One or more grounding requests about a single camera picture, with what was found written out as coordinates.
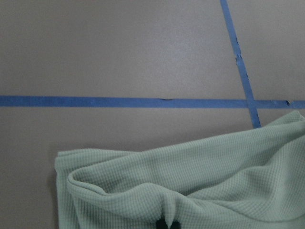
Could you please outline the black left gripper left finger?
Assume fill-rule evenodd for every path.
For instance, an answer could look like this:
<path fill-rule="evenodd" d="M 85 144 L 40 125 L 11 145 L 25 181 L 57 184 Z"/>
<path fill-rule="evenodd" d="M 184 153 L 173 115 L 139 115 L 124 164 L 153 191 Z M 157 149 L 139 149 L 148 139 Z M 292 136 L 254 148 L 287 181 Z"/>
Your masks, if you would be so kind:
<path fill-rule="evenodd" d="M 157 220 L 155 223 L 156 229 L 167 229 L 167 224 L 165 220 Z"/>

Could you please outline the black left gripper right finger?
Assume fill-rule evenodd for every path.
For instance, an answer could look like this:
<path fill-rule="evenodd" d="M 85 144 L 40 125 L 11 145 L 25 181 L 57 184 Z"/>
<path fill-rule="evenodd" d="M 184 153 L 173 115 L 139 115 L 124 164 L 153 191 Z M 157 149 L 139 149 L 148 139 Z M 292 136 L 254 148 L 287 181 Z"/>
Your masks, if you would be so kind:
<path fill-rule="evenodd" d="M 181 224 L 178 221 L 172 223 L 172 229 L 181 229 Z"/>

